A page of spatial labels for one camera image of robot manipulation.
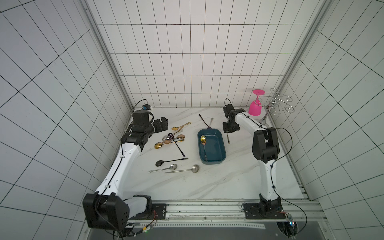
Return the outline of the dark purple long spoon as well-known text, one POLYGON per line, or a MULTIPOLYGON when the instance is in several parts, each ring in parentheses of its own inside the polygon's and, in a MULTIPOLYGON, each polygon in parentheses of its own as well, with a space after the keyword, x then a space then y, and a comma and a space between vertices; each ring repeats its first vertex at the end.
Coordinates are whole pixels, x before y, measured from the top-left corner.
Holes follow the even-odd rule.
POLYGON ((201 116, 201 114, 199 114, 199 117, 200 117, 201 120, 204 122, 204 124, 207 126, 207 129, 212 129, 212 128, 210 127, 210 125, 208 125, 208 124, 206 123, 206 121, 205 121, 204 118, 201 116))

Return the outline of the rainbow gold spoon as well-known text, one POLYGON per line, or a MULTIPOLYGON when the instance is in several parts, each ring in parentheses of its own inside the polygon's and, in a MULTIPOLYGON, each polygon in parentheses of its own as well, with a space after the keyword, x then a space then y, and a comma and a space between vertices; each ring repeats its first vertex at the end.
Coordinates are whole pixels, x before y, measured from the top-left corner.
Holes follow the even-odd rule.
POLYGON ((205 148, 206 143, 207 143, 207 139, 206 139, 205 135, 201 135, 200 142, 203 145, 203 149, 204 149, 204 159, 205 159, 205 161, 207 161, 208 157, 207 157, 207 152, 206 152, 206 148, 205 148))

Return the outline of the teal plastic storage box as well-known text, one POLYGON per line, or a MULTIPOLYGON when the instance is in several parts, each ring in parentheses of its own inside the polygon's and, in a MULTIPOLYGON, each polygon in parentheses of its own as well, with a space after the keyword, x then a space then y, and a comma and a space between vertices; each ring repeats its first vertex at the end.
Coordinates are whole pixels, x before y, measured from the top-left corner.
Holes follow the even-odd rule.
POLYGON ((199 156, 203 164, 221 164, 227 157, 223 136, 218 129, 202 129, 198 132, 199 156), (206 144, 201 143, 201 136, 206 137, 206 144))

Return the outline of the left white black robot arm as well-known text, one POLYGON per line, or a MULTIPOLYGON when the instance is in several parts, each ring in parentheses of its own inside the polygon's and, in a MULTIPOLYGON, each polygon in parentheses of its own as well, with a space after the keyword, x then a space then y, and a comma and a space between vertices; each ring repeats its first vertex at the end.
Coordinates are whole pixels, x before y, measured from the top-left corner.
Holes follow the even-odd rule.
POLYGON ((133 122, 122 136, 119 152, 107 176, 93 194, 86 194, 83 199, 89 228, 121 232, 129 219, 152 215, 151 197, 134 195, 123 200, 123 185, 129 168, 141 155, 149 138, 167 131, 168 122, 165 117, 156 120, 146 108, 133 112, 133 122))

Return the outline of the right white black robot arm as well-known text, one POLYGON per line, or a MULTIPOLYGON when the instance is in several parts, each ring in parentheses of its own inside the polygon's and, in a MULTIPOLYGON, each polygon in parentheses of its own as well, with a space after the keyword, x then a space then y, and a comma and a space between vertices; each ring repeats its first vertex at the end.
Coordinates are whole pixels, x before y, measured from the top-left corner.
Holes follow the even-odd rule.
POLYGON ((225 133, 234 133, 240 129, 247 130, 253 136, 252 153, 260 161, 262 188, 260 193, 259 214, 268 218, 282 209, 281 197, 274 185, 276 181, 275 163, 280 153, 280 145, 275 128, 267 128, 246 114, 244 109, 235 109, 228 104, 223 107, 226 122, 225 133))

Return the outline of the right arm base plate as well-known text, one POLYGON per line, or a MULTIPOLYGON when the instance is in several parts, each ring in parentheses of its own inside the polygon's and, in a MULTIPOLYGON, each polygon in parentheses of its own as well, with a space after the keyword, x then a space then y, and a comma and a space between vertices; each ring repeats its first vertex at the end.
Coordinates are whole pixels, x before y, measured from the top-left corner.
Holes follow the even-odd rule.
POLYGON ((260 204, 242 203, 242 210, 247 220, 285 220, 286 215, 279 211, 268 212, 267 207, 260 204))

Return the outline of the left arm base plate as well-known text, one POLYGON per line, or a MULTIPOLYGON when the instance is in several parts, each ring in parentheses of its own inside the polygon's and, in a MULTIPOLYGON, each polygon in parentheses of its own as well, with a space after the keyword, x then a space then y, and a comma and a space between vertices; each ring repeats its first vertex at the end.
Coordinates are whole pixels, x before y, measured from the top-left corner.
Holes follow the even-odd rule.
POLYGON ((164 220, 166 212, 167 204, 151 204, 143 213, 139 213, 129 220, 164 220))

